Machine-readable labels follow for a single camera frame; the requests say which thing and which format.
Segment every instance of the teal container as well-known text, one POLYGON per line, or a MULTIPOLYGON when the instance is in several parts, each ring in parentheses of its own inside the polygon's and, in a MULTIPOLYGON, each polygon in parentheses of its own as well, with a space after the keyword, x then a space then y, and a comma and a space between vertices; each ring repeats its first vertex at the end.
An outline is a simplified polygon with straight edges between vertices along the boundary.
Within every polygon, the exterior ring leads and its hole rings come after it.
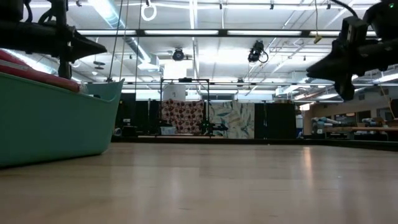
POLYGON ((0 167, 103 153, 122 87, 87 84, 94 98, 0 73, 0 167))

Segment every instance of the white ceiling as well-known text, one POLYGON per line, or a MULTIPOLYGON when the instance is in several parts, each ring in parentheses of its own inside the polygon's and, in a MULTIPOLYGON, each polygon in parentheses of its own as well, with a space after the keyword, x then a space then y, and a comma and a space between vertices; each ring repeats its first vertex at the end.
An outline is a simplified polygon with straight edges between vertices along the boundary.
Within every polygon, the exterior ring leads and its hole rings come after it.
MULTIPOLYGON (((68 11, 68 23, 76 26, 78 29, 109 29, 109 25, 98 14, 98 12, 87 2, 81 1, 83 7, 73 5, 74 1, 70 1, 68 11)), ((116 10, 119 12, 120 0, 114 1, 116 10)), ((140 1, 129 1, 131 4, 140 1)), ((199 7, 216 6, 219 0, 198 0, 199 7)), ((275 0, 274 4, 290 4, 291 6, 299 5, 301 0, 275 0)), ((315 1, 303 0, 303 6, 313 6, 315 1)), ((317 0, 319 6, 325 6, 326 0, 317 0)), ((344 0, 343 2, 354 4, 354 8, 368 6, 378 2, 378 0, 362 0, 352 1, 344 0)), ((177 6, 189 6, 189 0, 152 0, 152 3, 173 4, 177 6)), ((223 0, 225 5, 234 4, 270 4, 270 0, 223 0)), ((34 21, 48 9, 43 5, 48 4, 47 1, 33 0, 34 21)), ((344 17, 350 16, 348 12, 340 13, 341 9, 319 9, 318 10, 318 28, 338 30, 341 27, 341 21, 344 17)), ((356 10, 360 17, 363 16, 365 10, 356 10)), ((316 13, 315 10, 293 11, 278 9, 224 9, 224 28, 225 29, 281 29, 289 17, 292 16, 285 29, 311 29, 315 30, 316 13)), ((177 9, 172 7, 157 6, 157 15, 152 21, 144 21, 140 18, 139 6, 123 6, 121 17, 126 21, 126 25, 130 29, 190 29, 190 11, 188 9, 177 9)), ((222 12, 216 9, 199 9, 197 12, 196 29, 221 29, 222 12)), ((251 67, 248 64, 247 57, 249 49, 258 38, 239 38, 239 37, 199 37, 198 44, 198 61, 200 78, 210 78, 215 82, 231 82, 237 78, 247 77, 251 67)), ((267 45, 273 38, 263 38, 264 44, 267 45)), ((98 42, 103 44, 107 49, 107 54, 97 55, 96 60, 106 63, 104 70, 97 71, 98 75, 93 76, 95 71, 93 60, 94 56, 81 59, 79 67, 74 68, 77 73, 85 76, 88 80, 103 81, 108 76, 111 65, 115 38, 99 38, 98 42)), ((193 55, 193 43, 191 37, 141 37, 138 39, 139 45, 147 52, 159 54, 161 61, 170 58, 166 52, 181 47, 184 53, 193 55)), ((251 82, 289 82, 294 79, 294 72, 304 72, 312 63, 320 60, 327 55, 331 47, 331 39, 323 39, 318 44, 313 43, 313 39, 276 39, 272 44, 271 52, 279 51, 277 54, 271 53, 270 60, 262 67, 256 67, 249 75, 251 82), (296 55, 291 59, 288 56, 296 51, 299 47, 296 44, 305 44, 296 55), (276 72, 272 73, 280 63, 284 63, 276 72)), ((136 58, 129 59, 129 55, 134 55, 132 49, 124 46, 124 60, 121 66, 121 57, 123 52, 123 40, 117 39, 116 56, 113 63, 112 74, 114 77, 131 77, 135 78, 137 72, 139 80, 151 81, 152 77, 159 79, 159 72, 145 72, 136 69, 136 58)))

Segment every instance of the patterned fabric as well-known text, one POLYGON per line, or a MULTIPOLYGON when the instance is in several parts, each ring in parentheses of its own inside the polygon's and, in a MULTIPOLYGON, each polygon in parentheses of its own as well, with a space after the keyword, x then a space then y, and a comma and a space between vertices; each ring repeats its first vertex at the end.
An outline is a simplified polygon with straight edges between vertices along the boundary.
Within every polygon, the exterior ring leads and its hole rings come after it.
POLYGON ((229 139, 254 138, 254 103, 211 103, 210 122, 224 124, 228 131, 215 131, 229 139))
POLYGON ((162 120, 176 127, 179 134, 199 134, 203 120, 203 101, 164 101, 162 120))

